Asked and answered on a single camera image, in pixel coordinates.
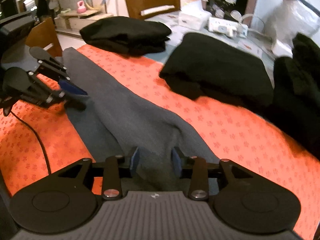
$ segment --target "chair backrest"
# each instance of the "chair backrest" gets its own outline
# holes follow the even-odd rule
[[[180,0],[125,0],[130,18],[145,20],[153,16],[169,13],[180,10]],[[163,11],[149,13],[141,15],[141,12],[147,9],[156,8],[165,5],[173,5],[174,8],[170,8]]]
[[[52,57],[62,56],[62,48],[50,17],[31,30],[25,44],[29,47],[48,48],[46,50]]]

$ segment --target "pink kettlebell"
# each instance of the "pink kettlebell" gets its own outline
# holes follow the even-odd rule
[[[79,1],[77,5],[78,5],[77,13],[84,13],[87,11],[87,8],[84,6],[84,1]]]

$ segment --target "gray ribbed panel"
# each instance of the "gray ribbed panel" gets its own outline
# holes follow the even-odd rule
[[[299,240],[292,232],[253,236],[218,220],[205,202],[182,192],[131,191],[119,201],[105,202],[86,225],[60,235],[39,236],[20,231],[13,240]]]

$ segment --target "white plastic bag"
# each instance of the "white plastic bag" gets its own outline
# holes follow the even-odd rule
[[[311,37],[320,28],[320,17],[299,0],[283,0],[269,17],[265,34],[293,48],[298,32]]]

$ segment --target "orange tablecloth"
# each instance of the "orange tablecloth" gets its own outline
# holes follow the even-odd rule
[[[143,57],[124,59],[89,45],[78,51],[137,95],[189,122],[219,158],[231,159],[294,192],[302,206],[295,231],[304,239],[313,238],[320,219],[320,162],[296,141],[244,108],[207,97],[191,101],[173,93],[158,77],[161,63]],[[44,110],[19,102],[13,111],[39,133],[52,171],[91,157],[61,105]],[[12,194],[47,174],[36,137],[12,115],[0,116],[0,140],[0,168]]]

